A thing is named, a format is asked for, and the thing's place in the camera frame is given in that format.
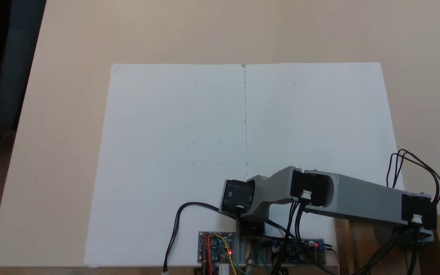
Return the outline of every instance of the green wire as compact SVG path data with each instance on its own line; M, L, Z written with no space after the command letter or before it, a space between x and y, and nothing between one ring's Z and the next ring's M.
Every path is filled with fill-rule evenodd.
M262 257L262 255L259 253L259 246L256 246L256 252L257 252L257 256L260 259L260 262L262 263L262 265L264 265L264 267L266 268L266 272L267 275L271 274L271 270L269 270L269 268L267 267L266 262L264 261L264 258Z
M220 238L218 238L218 237L217 237L217 240L218 240L218 244L217 244L217 246L220 246L220 248L222 249L223 253L226 254L226 255L228 256L227 252L225 252L225 249L223 249L223 247L222 247L222 245L221 245L221 244L223 243L223 241L220 240ZM241 268L239 268L236 264L234 264L234 268L237 268L237 270L240 271L240 272L242 272L243 275L248 275L247 273L245 273L244 271L242 271Z

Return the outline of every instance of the white plug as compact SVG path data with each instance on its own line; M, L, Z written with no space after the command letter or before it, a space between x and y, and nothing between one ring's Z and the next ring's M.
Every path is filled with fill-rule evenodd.
M303 190L302 199L311 200L311 192L307 190Z
M230 273L229 264L219 264L218 265L218 275L229 275L229 273Z
M414 214L414 217L412 218L412 222L422 224L422 216Z

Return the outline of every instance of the white paper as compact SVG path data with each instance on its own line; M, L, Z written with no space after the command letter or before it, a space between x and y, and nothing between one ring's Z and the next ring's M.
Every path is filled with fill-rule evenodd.
M84 262L162 266L178 207L217 207L225 179L293 165L385 184L395 151L378 63L114 65ZM286 226L288 209L271 220ZM186 208L169 266L197 265L203 230L235 222ZM301 233L335 245L332 218L303 214Z
M246 106L249 177L293 165L386 184L396 143L379 63L247 65ZM289 210L272 205L270 219L286 226ZM332 218L303 214L300 231L335 244Z
M84 262L162 266L176 211L218 207L225 179L246 180L240 65L114 65ZM170 266L196 265L200 230L233 219L187 207Z

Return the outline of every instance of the orange wire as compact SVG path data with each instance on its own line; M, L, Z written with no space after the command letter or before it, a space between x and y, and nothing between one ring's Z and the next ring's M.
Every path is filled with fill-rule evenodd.
M213 273L212 273L212 251L210 248L211 238L210 238L209 234L207 234L207 235L208 235L208 242L206 244L207 244L207 250L208 250L208 272L210 275L213 275Z

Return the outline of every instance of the table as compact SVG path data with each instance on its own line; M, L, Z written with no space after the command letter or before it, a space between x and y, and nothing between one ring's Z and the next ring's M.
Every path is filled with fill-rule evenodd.
M397 144L440 173L440 2L47 1L0 209L0 266L84 265L112 64L359 61L382 64ZM432 193L405 169L406 189Z

